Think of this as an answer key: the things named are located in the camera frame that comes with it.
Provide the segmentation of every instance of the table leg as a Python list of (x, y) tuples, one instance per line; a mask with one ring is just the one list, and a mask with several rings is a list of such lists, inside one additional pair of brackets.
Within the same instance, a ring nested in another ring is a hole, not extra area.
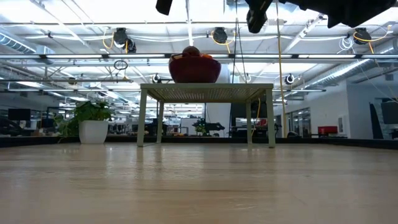
[(272, 99), (272, 90), (266, 90), (267, 103), (267, 123), (268, 123), (268, 145), (270, 148), (275, 147), (275, 122), (274, 122), (274, 102)]
[(246, 102), (246, 125), (248, 129), (248, 144), (252, 144), (251, 139), (251, 101)]
[(157, 117), (156, 143), (162, 142), (164, 102), (160, 101), (159, 116)]
[(147, 108), (147, 93), (148, 90), (141, 90), (141, 99), (139, 102), (139, 118), (138, 118), (138, 135), (137, 146), (144, 147), (144, 132), (145, 132), (145, 114)]

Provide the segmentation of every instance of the white planter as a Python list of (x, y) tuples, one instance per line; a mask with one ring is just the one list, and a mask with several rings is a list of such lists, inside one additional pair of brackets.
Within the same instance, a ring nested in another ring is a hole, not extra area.
[(79, 138), (82, 144), (102, 144), (107, 133), (107, 121), (83, 121), (79, 124)]

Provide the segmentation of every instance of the small table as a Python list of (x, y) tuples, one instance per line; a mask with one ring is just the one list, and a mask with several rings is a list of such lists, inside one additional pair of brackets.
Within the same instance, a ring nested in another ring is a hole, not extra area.
[[(159, 119), (162, 121), (164, 103), (245, 103), (248, 126), (248, 144), (251, 137), (251, 102), (266, 94), (269, 147), (275, 147), (273, 84), (229, 84), (229, 83), (177, 83), (141, 84), (141, 100), (138, 120), (137, 145), (144, 146), (144, 126), (147, 95), (160, 102)], [(162, 142), (162, 124), (158, 122), (157, 143)]]

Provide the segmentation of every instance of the perforated tabletop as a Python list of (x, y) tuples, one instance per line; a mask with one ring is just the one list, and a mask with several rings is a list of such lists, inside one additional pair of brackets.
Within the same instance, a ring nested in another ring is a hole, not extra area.
[(245, 103), (273, 89), (270, 83), (141, 84), (141, 90), (164, 103)]

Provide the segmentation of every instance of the wood grain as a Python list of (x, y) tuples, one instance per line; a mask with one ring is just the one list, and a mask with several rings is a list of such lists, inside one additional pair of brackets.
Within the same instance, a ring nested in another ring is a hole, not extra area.
[(396, 223), (398, 152), (329, 145), (0, 149), (1, 223)]

